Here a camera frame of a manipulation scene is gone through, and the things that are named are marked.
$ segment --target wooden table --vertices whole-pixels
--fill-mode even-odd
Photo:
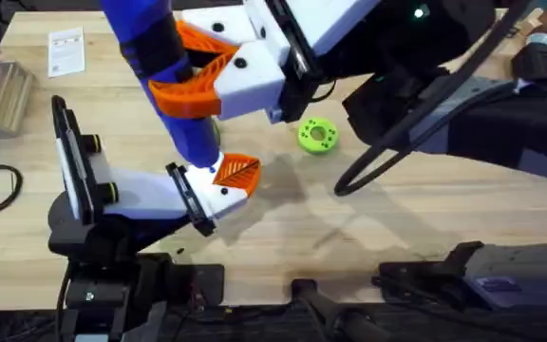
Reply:
[[[47,77],[47,33],[83,27],[86,72]],[[116,166],[164,173],[179,154],[119,54],[100,12],[17,13],[1,45],[37,79],[22,136],[0,141],[0,163],[25,175],[19,199],[0,213],[0,309],[53,308],[65,261],[47,249],[47,210],[63,191],[50,97],[66,98],[84,133],[104,139]],[[379,301],[369,278],[383,261],[439,259],[458,243],[547,242],[547,180],[475,161],[415,153],[366,189],[337,198],[332,187],[366,147],[340,101],[365,78],[341,82],[305,118],[324,117],[338,148],[314,157],[296,142],[296,124],[269,125],[254,113],[220,123],[222,147],[259,157],[262,181],[249,204],[212,237],[190,226],[149,251],[179,262],[222,263],[226,304],[282,303],[297,277],[313,277],[336,299]],[[0,175],[0,199],[9,176]],[[177,256],[176,251],[185,252]]]

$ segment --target screw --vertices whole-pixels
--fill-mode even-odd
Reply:
[[[248,65],[248,63],[246,62],[245,59],[243,58],[237,58],[235,61],[234,61],[234,65],[237,67],[237,68],[244,68]]]
[[[213,31],[214,32],[222,32],[225,30],[225,26],[221,23],[214,23],[213,24]]]

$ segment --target orange plastic part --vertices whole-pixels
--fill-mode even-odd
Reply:
[[[215,92],[215,81],[234,58],[239,47],[211,38],[182,21],[177,21],[177,31],[185,48],[219,56],[185,83],[166,84],[149,81],[149,89],[155,97],[156,104],[165,115],[180,119],[201,119],[219,115],[221,103]]]
[[[261,176],[261,161],[241,154],[226,153],[213,184],[244,189],[250,197]]]

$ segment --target green cylindrical object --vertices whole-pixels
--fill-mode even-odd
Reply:
[[[330,121],[310,118],[299,125],[299,145],[312,154],[325,154],[339,141],[339,131]]]

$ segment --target paper sheet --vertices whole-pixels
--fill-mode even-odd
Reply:
[[[85,70],[84,29],[49,34],[47,76],[57,77]]]

